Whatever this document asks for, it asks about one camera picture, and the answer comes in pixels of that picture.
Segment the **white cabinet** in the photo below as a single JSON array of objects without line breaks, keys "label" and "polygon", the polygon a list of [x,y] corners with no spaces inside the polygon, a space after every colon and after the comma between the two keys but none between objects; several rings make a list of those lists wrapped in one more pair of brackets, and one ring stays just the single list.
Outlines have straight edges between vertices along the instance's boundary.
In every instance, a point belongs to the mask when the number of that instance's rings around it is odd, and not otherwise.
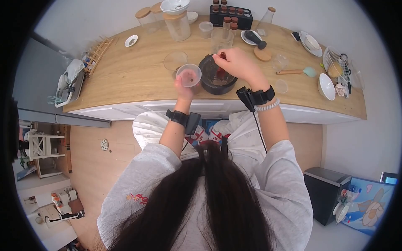
[{"label": "white cabinet", "polygon": [[[72,111],[71,113],[107,120],[133,120],[140,113],[155,111],[166,113],[174,109],[176,100],[157,100],[98,106]],[[310,124],[335,124],[359,120],[352,116],[304,106],[280,104],[287,122]],[[240,100],[193,100],[190,111],[201,114],[201,118],[228,118],[229,114],[247,110]]]}]

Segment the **refrigerator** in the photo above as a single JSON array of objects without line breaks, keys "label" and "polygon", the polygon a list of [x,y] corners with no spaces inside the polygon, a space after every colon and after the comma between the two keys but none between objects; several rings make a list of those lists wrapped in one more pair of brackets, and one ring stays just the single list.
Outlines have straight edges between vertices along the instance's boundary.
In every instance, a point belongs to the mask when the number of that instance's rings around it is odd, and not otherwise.
[{"label": "refrigerator", "polygon": [[110,121],[63,112],[47,103],[67,67],[65,57],[30,38],[18,64],[12,96],[18,102],[20,120],[109,128]]}]

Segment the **wooden floor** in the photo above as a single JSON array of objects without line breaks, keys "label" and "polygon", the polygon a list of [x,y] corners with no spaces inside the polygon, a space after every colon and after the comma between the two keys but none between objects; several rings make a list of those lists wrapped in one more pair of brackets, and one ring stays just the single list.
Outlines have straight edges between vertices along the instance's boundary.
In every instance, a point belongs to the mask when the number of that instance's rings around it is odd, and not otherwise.
[{"label": "wooden floor", "polygon": [[[132,121],[113,121],[109,129],[71,126],[72,170],[68,176],[85,209],[85,217],[71,220],[81,243],[91,249],[99,243],[96,219],[102,202],[120,174],[141,152],[132,132]],[[320,166],[322,126],[288,123],[296,159],[304,171]],[[109,141],[109,149],[101,149],[101,140]]]}]

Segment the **black spice box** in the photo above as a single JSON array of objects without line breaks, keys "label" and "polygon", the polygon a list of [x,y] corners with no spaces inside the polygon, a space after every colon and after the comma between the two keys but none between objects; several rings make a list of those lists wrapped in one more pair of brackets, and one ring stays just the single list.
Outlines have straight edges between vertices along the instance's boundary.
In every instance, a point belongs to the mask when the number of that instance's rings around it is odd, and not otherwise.
[{"label": "black spice box", "polygon": [[221,6],[219,5],[219,12],[215,13],[215,12],[212,12],[212,5],[211,5],[211,7],[209,8],[209,21],[215,27],[223,27],[224,17],[226,17],[226,16],[234,17],[235,16],[235,17],[239,18],[237,29],[250,30],[251,24],[253,21],[251,10],[241,8],[244,10],[243,15],[237,15],[237,12],[235,12],[235,14],[229,14],[230,7],[234,7],[234,6],[227,6],[228,11],[226,13],[221,13]]}]

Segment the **hand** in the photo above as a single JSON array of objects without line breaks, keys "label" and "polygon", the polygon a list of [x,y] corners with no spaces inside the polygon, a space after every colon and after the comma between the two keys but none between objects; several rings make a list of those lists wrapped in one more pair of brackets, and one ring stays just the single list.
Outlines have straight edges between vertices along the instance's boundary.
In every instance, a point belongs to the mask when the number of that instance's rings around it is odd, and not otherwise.
[{"label": "hand", "polygon": [[[222,52],[226,54],[226,60],[219,56]],[[221,49],[218,54],[214,54],[212,57],[215,60],[215,63],[230,75],[242,78],[247,82],[256,75],[263,75],[258,65],[240,48]]]},{"label": "hand", "polygon": [[192,101],[194,98],[194,94],[191,91],[190,88],[184,87],[182,85],[182,80],[181,76],[177,76],[175,81],[174,81],[174,87],[176,88],[177,91],[177,99],[182,99],[182,100],[187,100],[187,101]]}]

